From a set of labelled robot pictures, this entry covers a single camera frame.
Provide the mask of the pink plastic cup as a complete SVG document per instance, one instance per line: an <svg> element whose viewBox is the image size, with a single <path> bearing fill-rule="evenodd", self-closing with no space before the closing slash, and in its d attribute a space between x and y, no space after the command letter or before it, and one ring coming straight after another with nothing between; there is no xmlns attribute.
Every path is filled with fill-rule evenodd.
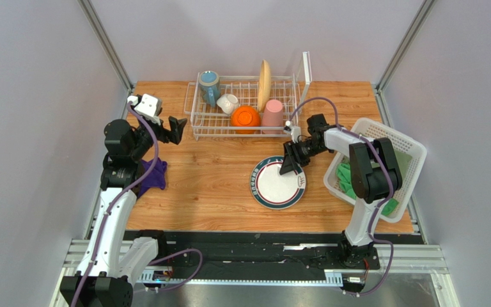
<svg viewBox="0 0 491 307"><path fill-rule="evenodd" d="M261 119L263 134L280 134L283 126L283 104L279 100L272 99L265 104Z"/></svg>

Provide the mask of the white green-rimmed plate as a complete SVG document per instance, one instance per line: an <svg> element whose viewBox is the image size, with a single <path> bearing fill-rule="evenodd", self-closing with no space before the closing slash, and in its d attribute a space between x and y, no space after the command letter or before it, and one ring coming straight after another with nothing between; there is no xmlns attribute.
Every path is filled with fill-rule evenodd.
<svg viewBox="0 0 491 307"><path fill-rule="evenodd" d="M249 188L253 198L271 210L283 210L296 204L306 192L306 174L298 171L280 175L283 156L274 155L260 161L252 170Z"/></svg>

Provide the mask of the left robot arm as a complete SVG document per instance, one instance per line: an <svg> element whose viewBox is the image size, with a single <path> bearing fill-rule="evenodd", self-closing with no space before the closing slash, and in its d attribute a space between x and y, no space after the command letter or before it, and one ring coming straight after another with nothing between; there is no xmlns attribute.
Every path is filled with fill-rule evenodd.
<svg viewBox="0 0 491 307"><path fill-rule="evenodd" d="M104 128L107 153L100 178L98 215L86 252L73 276L65 276L60 294L69 306L131 306L133 288L148 263L166 248L162 231L136 237L120 256L129 215L136 204L141 182L154 167L143 166L143 156L158 142L179 144L187 119L163 121L144 116L133 128L126 120L113 120Z"/></svg>

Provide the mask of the yellow plate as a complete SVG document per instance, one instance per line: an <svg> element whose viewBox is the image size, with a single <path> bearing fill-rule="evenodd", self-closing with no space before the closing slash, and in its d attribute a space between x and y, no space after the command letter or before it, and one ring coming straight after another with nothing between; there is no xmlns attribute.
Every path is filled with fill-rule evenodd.
<svg viewBox="0 0 491 307"><path fill-rule="evenodd" d="M267 60L263 60L258 81L258 110L263 113L270 100L272 72Z"/></svg>

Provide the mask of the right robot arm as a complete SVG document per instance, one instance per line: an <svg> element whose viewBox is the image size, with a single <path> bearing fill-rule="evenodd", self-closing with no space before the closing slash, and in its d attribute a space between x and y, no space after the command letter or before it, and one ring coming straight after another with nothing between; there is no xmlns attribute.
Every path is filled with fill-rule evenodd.
<svg viewBox="0 0 491 307"><path fill-rule="evenodd" d="M337 152L348 159L351 185L356 195L349 225L338 244L338 261L355 267L373 254L373 231L382 207L402 186L402 175L393 144L389 138L368 139L335 124L329 125L324 115L308 120L309 137L300 138L300 128L287 121L283 131L291 135L284 143L280 175L307 166L310 158L322 152Z"/></svg>

